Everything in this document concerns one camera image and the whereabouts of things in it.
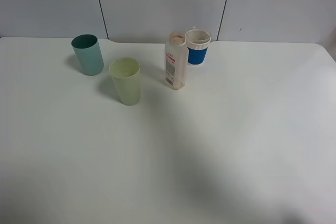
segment wall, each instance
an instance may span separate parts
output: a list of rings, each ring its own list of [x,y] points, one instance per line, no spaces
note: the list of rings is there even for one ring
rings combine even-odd
[[[210,31],[216,40],[225,0],[101,0],[101,4],[110,39],[165,42],[170,32],[193,27]],[[99,0],[0,0],[0,7],[0,36],[91,33],[107,38]],[[334,28],[336,0],[227,0],[218,39],[318,42],[334,48]]]
[[[225,0],[101,0],[109,38],[117,42],[166,42],[193,27],[218,35]]]
[[[0,0],[0,36],[107,38],[98,0]]]
[[[323,43],[336,0],[228,0],[219,40]]]

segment blue and white cup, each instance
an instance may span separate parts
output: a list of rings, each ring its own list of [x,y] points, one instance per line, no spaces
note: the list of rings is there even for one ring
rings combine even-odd
[[[185,38],[189,49],[188,64],[193,66],[202,64],[211,41],[210,34],[194,29],[187,31]]]

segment panel seam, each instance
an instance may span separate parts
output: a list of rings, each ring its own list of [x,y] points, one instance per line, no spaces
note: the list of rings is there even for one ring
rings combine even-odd
[[[222,23],[223,23],[223,17],[224,17],[224,13],[225,13],[225,9],[226,9],[226,4],[227,4],[227,0],[225,0],[225,4],[224,4],[224,8],[223,8],[223,13],[222,13],[222,18],[221,18],[221,21],[220,21],[220,24],[219,24],[219,29],[218,29],[218,35],[217,35],[217,39],[219,38],[219,33],[221,32],[221,28],[222,28]]]
[[[100,6],[101,16],[102,16],[102,18],[103,18],[103,22],[104,22],[104,27],[105,27],[106,36],[107,36],[107,39],[109,39],[109,34],[108,34],[108,32],[107,32],[106,23],[105,23],[105,18],[104,18],[104,13],[103,13],[103,8],[101,7],[101,2],[100,2],[100,0],[98,0],[98,2],[99,2],[99,6]]]

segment translucent bottle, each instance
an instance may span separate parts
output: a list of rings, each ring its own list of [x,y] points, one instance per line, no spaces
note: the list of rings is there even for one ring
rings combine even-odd
[[[165,45],[164,69],[165,82],[174,90],[185,85],[188,54],[184,34],[170,34],[169,42]]]

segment cup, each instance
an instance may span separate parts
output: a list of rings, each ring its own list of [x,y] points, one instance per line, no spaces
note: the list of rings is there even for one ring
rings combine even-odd
[[[131,58],[111,63],[109,72],[123,104],[132,106],[140,100],[140,64]]]
[[[188,64],[193,66],[202,64],[211,41],[210,34],[194,29],[187,31],[185,38],[189,49]]]
[[[80,35],[72,40],[71,45],[84,74],[95,76],[103,70],[104,61],[95,35]]]

